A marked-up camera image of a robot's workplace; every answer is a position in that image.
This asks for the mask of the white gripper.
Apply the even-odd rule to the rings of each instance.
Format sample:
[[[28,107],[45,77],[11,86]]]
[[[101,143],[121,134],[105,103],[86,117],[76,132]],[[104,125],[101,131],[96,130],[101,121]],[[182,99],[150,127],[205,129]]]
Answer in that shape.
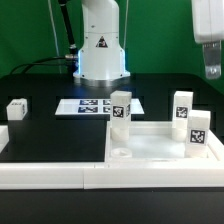
[[[205,43],[206,78],[218,79],[221,77],[220,41],[224,40],[224,0],[191,0],[191,6],[195,42]]]

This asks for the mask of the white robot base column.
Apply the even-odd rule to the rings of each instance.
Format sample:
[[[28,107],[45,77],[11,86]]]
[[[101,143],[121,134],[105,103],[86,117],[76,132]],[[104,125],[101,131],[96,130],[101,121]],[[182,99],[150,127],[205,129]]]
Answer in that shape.
[[[115,0],[82,0],[84,43],[78,52],[76,83],[113,86],[130,77],[119,43],[119,6]]]

